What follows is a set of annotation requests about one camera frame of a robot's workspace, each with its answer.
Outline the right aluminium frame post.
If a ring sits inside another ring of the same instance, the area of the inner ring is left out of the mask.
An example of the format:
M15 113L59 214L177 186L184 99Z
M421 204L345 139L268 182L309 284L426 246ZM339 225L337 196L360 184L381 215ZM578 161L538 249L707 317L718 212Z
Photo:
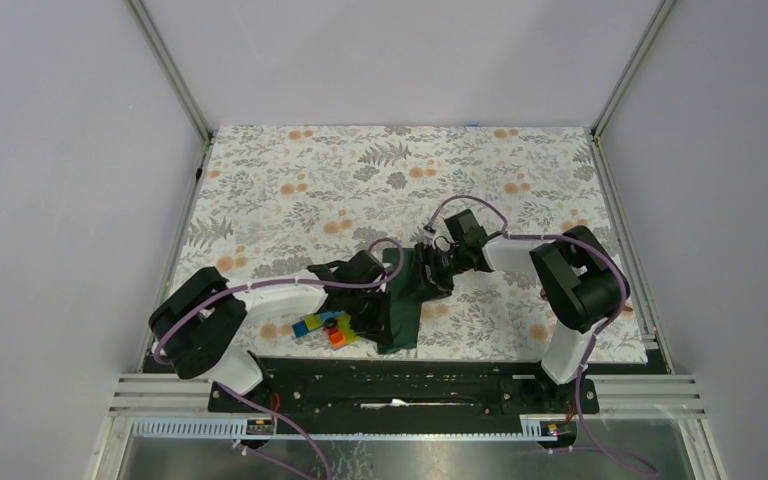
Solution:
M605 106L598 115L590 132L594 139L600 138L608 129L611 120L615 116L623 97L631 87L632 82L641 66L643 65L649 51L657 40L661 30L667 23L672 11L678 4L677 0L661 0L657 4L651 19L643 31L641 38L635 46L630 59L623 68L621 76L613 88Z

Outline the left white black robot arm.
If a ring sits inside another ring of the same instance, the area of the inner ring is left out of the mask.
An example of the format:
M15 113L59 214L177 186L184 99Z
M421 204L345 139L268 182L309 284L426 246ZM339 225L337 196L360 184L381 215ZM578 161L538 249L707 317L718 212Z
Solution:
M234 345L238 331L246 323L289 314L366 312L385 299L387 284L403 265L402 253L387 264L360 251L348 260L237 285L215 267L202 268L149 317L156 339L153 357L180 379L221 384L242 408L259 410L269 401L271 387L256 356Z

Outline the colourful toy brick assembly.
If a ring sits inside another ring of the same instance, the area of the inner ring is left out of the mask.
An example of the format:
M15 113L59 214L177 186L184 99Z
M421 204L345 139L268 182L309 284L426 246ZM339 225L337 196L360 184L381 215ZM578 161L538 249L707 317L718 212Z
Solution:
M322 332L334 350L348 346L360 338L351 328L351 316L344 311L306 315L292 325L292 332L296 338Z

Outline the floral patterned table mat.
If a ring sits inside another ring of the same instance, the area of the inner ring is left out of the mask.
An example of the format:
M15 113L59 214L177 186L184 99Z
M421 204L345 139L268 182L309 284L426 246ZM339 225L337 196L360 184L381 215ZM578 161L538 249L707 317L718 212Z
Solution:
M625 275L583 127L221 127L203 167L167 295L213 266L238 285L347 260L390 237L407 248L445 199L485 199L512 233L587 226ZM377 355L360 340L334 350L295 339L292 315L245 320L234 343L260 355L536 361L556 318L536 275L458 275L451 297L421 308L418 344Z

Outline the copper spoon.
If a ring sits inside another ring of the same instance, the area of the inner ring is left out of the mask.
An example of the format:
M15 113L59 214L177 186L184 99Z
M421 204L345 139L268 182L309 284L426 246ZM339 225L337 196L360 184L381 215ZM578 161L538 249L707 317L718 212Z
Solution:
M542 289L540 290L540 294L539 294L539 296L540 296L540 298L541 298L542 300L544 300L544 301L548 302L548 294L547 294L547 292L546 292L546 290L545 290L544 288L542 288ZM634 311L634 309L633 309L633 307L632 307L632 306L631 306L629 303L626 303L626 304L623 306L623 309L622 309L622 311L623 311L623 312L633 312L633 311Z

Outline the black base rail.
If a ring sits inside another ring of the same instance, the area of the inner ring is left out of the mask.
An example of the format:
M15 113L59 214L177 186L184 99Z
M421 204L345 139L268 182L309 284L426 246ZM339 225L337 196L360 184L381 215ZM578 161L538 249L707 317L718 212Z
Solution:
M149 364L123 376L115 413L210 419L281 414L320 435L504 435L522 420L661 420L689 410L695 389L651 359L594 365L581 387L553 387L534 363L265 358L265 381L244 401L209 380Z

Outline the dark green cloth napkin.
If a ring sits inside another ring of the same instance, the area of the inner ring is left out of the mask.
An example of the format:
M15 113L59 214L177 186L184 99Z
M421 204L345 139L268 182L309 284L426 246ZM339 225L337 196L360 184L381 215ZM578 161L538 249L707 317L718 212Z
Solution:
M405 251L405 263L397 277L387 284L391 295L392 342L377 342L378 354L390 355L417 347L422 307L442 299L418 299L417 244Z

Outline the aluminium frame post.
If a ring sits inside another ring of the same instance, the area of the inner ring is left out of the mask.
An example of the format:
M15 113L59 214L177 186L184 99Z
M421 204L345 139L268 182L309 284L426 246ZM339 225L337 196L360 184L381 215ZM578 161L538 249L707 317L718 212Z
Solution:
M643 31L641 38L635 46L630 59L623 68L621 76L613 88L605 106L598 115L590 132L594 139L600 138L608 129L611 120L615 116L623 97L631 87L632 82L641 66L643 65L649 51L657 40L661 30L667 23L672 11L678 4L677 0L661 0L657 4L651 19Z
M138 29L144 36L150 51L158 62L196 134L203 142L209 143L213 138L213 130L166 45L148 5L142 0L125 0L124 3L133 15Z

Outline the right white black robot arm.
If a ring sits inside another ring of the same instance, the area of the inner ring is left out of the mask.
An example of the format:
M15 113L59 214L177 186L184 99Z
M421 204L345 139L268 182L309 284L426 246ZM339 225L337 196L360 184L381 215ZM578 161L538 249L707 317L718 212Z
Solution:
M469 209L445 224L446 247L437 246L433 229L425 227L413 248L416 298L450 296L455 277L469 271L535 274L559 325L540 361L533 396L543 410L561 410L573 398L571 383L586 370L596 336L624 309L628 280L585 226L544 236L489 232Z

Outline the left aluminium frame post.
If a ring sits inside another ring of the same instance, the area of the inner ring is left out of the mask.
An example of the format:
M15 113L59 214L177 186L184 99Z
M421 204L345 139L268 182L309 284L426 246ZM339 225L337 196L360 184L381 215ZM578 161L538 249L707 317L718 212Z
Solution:
M148 5L142 0L125 0L124 3L133 15L138 29L144 36L150 51L158 62L196 134L203 142L209 143L213 138L213 130L166 45Z

